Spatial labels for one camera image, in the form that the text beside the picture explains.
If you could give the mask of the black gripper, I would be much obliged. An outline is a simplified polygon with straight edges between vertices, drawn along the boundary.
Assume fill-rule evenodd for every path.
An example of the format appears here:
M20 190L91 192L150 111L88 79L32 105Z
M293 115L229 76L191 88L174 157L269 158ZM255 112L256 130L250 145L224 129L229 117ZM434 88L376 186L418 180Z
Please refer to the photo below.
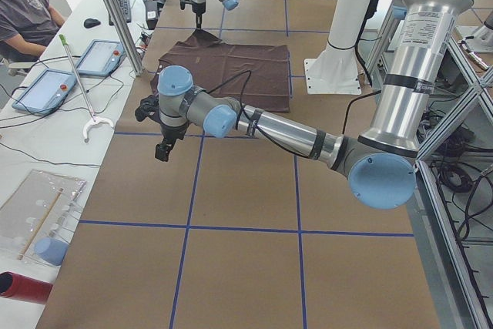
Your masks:
M161 133L163 140L158 143L155 148L155 158L160 161L168 161L169 155L172 152L176 141L183 140L186 134L186 124L181 126L161 125Z
M206 3L205 2L194 2L192 4L192 10L196 14L196 28L202 28L203 15L206 12Z

